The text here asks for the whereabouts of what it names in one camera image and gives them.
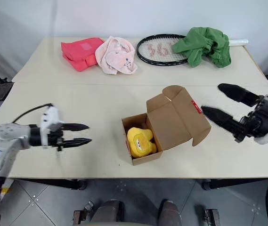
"open cardboard box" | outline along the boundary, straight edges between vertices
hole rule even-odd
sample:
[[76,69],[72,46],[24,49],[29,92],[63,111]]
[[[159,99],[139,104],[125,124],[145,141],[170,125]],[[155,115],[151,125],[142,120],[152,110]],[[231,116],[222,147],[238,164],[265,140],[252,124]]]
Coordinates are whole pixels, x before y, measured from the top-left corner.
[[168,86],[162,93],[146,102],[147,113],[122,119],[128,151],[127,132],[132,127],[150,129],[157,152],[134,159],[138,165],[161,157],[164,150],[180,145],[191,138],[198,145],[210,132],[211,126],[187,90],[182,86]]

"gray floor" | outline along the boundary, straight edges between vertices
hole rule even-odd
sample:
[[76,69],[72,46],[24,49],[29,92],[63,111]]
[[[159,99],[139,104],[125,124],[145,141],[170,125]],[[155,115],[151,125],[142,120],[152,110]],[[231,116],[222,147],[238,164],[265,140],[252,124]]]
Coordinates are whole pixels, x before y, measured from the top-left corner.
[[203,208],[218,209],[221,226],[267,226],[268,181],[204,191],[188,179],[95,179],[83,191],[15,181],[0,205],[2,226],[70,226],[73,211],[91,200],[125,204],[125,220],[156,225],[163,199],[175,202],[184,226],[205,226]]

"white table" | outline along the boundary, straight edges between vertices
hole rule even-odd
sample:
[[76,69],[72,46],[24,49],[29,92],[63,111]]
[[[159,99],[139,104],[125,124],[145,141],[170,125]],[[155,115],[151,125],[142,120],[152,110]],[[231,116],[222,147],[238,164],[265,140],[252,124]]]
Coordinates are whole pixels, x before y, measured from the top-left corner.
[[[57,38],[54,43],[72,40],[77,39]],[[268,145],[259,145],[250,138],[238,144],[230,133],[213,123],[208,137],[198,146],[192,147],[190,140],[165,151],[158,160],[137,166],[130,162],[122,132],[121,118],[145,113],[146,101],[171,84],[185,86],[199,106],[222,108],[239,120],[251,108],[228,99],[216,85],[234,83],[256,94],[268,94],[268,81],[243,47],[231,48],[232,65],[224,69],[208,62],[194,69],[188,65],[158,67],[136,59],[137,74],[114,76],[103,74],[98,66],[76,72],[62,59],[57,45],[52,56],[48,55],[48,41],[41,43],[14,78],[15,84],[0,108],[0,124],[51,102],[62,111],[65,122],[84,123],[91,128],[68,133],[66,138],[88,137],[93,141],[60,153],[55,148],[41,147],[20,151],[10,177],[268,177]],[[39,123],[42,113],[42,109],[32,112],[19,123]]]

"box flap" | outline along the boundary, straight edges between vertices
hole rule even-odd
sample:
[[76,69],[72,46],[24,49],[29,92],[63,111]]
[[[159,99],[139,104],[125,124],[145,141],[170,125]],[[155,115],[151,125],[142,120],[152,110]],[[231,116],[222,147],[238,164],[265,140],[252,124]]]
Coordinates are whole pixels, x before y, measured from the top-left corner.
[[146,102],[153,132],[163,150],[193,138],[193,146],[210,132],[211,126],[182,86],[168,86]]

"green cloth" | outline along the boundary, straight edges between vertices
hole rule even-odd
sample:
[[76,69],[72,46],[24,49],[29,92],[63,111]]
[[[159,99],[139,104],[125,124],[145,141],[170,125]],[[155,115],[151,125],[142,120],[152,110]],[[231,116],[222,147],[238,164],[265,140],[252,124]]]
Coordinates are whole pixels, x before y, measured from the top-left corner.
[[198,66],[202,56],[209,57],[217,67],[231,64],[228,36],[210,27],[193,27],[171,48],[174,53],[186,56],[191,67]]

